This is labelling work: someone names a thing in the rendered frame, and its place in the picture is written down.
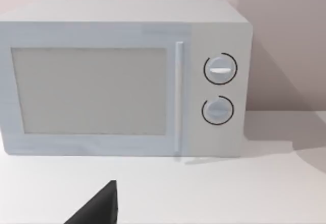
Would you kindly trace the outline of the pale microwave oven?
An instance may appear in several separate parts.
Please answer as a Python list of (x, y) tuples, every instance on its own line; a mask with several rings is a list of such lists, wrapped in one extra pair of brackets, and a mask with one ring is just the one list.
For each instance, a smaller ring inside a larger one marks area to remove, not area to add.
[[(0, 22), (142, 22), (183, 23), (191, 28), (190, 63), (185, 72), (186, 123), (182, 153), (175, 156), (237, 157), (244, 121), (252, 48), (252, 25), (222, 0), (39, 0), (0, 15)], [(204, 76), (208, 58), (228, 53), (238, 71), (228, 84), (211, 84)], [(206, 100), (218, 95), (234, 104), (232, 119), (221, 126), (201, 115)]]

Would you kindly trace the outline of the plain pale microwave knob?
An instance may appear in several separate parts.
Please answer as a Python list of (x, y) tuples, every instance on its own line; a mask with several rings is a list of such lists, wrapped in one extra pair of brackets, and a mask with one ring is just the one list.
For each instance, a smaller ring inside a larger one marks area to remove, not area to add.
[(232, 101), (222, 95), (218, 95), (212, 100), (206, 100), (201, 108), (202, 118), (210, 125), (221, 126), (228, 123), (235, 109)]

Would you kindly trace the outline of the pale microwave door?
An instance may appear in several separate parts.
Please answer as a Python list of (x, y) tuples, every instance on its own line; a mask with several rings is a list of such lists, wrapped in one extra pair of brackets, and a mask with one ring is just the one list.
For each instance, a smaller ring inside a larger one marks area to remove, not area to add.
[(6, 153), (175, 156), (178, 41), (184, 42), (183, 126), (188, 24), (0, 22)]

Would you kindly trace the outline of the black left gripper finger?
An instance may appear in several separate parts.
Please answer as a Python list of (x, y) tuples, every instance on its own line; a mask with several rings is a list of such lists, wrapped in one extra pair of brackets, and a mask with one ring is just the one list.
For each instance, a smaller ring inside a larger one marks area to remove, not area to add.
[(117, 181), (111, 180), (89, 199), (64, 224), (117, 224)]

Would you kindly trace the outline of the microwave knob with white bar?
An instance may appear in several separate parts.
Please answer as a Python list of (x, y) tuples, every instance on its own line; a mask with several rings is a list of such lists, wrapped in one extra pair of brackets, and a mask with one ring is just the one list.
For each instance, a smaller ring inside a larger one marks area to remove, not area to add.
[(213, 85), (226, 85), (237, 75), (238, 65), (235, 58), (228, 53), (220, 53), (208, 58), (203, 66), (205, 78)]

